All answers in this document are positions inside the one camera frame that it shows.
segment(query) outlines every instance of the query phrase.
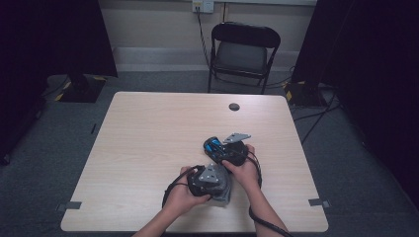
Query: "hand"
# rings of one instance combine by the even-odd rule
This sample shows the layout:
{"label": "hand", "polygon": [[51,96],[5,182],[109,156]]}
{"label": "hand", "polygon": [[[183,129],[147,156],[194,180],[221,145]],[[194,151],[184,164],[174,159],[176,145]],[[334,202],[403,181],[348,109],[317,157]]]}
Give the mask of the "hand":
{"label": "hand", "polygon": [[[248,157],[251,159],[255,159],[255,147],[246,144],[247,148],[249,149]],[[231,173],[233,173],[237,182],[244,188],[244,190],[248,191],[255,186],[258,186],[258,172],[253,164],[248,158],[244,161],[243,165],[235,166],[230,162],[223,160],[222,164],[227,168]]]}
{"label": "hand", "polygon": [[[182,167],[181,174],[189,168],[191,167]],[[178,184],[188,185],[187,176],[188,174],[182,177],[178,181]],[[176,216],[180,216],[191,210],[195,205],[205,203],[210,199],[210,195],[195,197],[191,191],[189,191],[188,186],[185,185],[177,185],[173,188],[163,209],[170,210],[170,212],[176,214]]]}

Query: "black chair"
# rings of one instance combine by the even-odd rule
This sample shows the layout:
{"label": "black chair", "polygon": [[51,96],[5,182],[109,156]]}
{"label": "black chair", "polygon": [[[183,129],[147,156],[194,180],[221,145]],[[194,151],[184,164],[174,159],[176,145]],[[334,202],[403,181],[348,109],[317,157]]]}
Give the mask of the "black chair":
{"label": "black chair", "polygon": [[[264,80],[261,95],[265,93],[275,53],[281,43],[277,32],[267,27],[226,22],[212,29],[211,43],[208,93],[212,74],[216,77],[216,73],[259,79],[257,86]],[[272,53],[268,58],[269,48]]]}

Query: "forearm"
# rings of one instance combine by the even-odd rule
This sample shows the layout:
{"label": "forearm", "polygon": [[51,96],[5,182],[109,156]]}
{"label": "forearm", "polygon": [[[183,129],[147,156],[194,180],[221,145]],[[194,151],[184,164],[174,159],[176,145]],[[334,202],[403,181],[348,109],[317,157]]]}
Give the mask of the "forearm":
{"label": "forearm", "polygon": [[163,208],[132,237],[159,237],[177,218],[178,215]]}
{"label": "forearm", "polygon": [[[264,194],[260,190],[259,186],[253,185],[250,187],[245,188],[246,194],[250,201],[250,206],[252,207],[253,213],[265,220],[268,221],[285,231],[288,231],[284,222],[280,219],[274,209],[271,207],[267,199],[265,198]],[[273,230],[255,222],[256,234],[257,236],[275,236],[278,237],[278,233],[274,232]]]}

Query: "wooden table top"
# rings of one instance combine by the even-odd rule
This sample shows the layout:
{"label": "wooden table top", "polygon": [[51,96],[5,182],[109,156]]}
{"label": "wooden table top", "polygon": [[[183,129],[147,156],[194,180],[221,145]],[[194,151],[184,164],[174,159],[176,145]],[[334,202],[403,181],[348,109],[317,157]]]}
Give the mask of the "wooden table top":
{"label": "wooden table top", "polygon": [[[240,109],[229,109],[236,103]],[[136,231],[160,209],[182,166],[207,165],[203,143],[251,134],[271,206],[291,232],[323,232],[328,223],[284,97],[116,93],[71,201],[64,231]],[[178,218],[168,232],[253,232],[246,194],[234,179],[231,200],[214,200]]]}

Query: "white wall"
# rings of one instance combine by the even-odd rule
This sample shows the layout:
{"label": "white wall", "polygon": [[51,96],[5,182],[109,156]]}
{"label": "white wall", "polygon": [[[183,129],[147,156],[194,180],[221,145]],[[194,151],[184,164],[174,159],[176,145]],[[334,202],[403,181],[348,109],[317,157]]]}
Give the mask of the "white wall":
{"label": "white wall", "polygon": [[[113,47],[188,48],[202,50],[197,15],[191,1],[100,0]],[[225,21],[271,27],[281,38],[279,53],[296,56],[314,6],[227,3]],[[224,3],[214,3],[213,14],[201,14],[207,48],[210,31],[222,22]]]}

